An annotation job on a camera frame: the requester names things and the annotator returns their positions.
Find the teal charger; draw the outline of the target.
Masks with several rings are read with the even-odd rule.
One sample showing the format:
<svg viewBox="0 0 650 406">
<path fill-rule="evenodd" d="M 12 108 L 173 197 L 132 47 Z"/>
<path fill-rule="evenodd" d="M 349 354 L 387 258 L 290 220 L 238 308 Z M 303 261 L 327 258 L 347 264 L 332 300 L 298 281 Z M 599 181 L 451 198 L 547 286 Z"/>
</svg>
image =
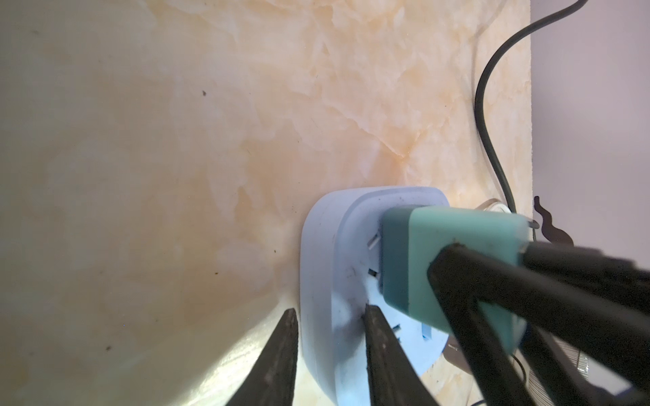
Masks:
<svg viewBox="0 0 650 406">
<path fill-rule="evenodd" d="M 447 245 L 460 244 L 516 266 L 528 242 L 523 216 L 448 206 L 400 206 L 381 220 L 382 293 L 394 309 L 431 328 L 452 328 L 428 281 L 428 269 Z"/>
</svg>

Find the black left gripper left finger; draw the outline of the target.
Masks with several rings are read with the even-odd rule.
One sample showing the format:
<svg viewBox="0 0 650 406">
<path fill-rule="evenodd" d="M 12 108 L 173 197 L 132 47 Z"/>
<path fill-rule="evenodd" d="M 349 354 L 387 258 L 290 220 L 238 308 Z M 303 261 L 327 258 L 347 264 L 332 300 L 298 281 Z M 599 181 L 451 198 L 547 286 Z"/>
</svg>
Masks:
<svg viewBox="0 0 650 406">
<path fill-rule="evenodd" d="M 227 405 L 292 405 L 299 354 L 295 309 L 287 309 Z"/>
</svg>

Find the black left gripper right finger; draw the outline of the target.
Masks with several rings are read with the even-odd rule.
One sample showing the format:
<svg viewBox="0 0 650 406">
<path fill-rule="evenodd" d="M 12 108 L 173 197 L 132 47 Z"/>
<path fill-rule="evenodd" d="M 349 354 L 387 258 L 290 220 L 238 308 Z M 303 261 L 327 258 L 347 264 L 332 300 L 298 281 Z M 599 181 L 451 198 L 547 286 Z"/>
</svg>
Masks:
<svg viewBox="0 0 650 406">
<path fill-rule="evenodd" d="M 363 323 L 371 405 L 438 405 L 416 375 L 381 309 L 366 305 Z"/>
</svg>

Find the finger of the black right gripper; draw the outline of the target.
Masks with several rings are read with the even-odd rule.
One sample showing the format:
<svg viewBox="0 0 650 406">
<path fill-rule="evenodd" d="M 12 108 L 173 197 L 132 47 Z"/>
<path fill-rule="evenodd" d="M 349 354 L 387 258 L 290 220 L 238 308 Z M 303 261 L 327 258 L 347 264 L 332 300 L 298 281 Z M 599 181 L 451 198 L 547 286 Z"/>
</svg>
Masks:
<svg viewBox="0 0 650 406">
<path fill-rule="evenodd" d="M 448 319 L 489 405 L 530 405 L 533 399 L 511 366 L 481 311 L 495 304 L 523 318 L 527 327 L 520 350 L 557 405 L 616 405 L 614 397 L 589 383 L 559 348 L 578 348 L 593 334 L 577 316 L 587 314 L 587 300 L 560 299 L 562 287 L 523 265 L 499 262 L 459 244 L 440 251 L 428 269 L 428 281 Z"/>
<path fill-rule="evenodd" d="M 578 347 L 631 384 L 616 405 L 649 404 L 649 271 L 599 250 L 530 243 L 521 263 L 560 284 L 568 303 L 579 293 L 587 314 L 577 316 L 593 335 Z"/>
</svg>

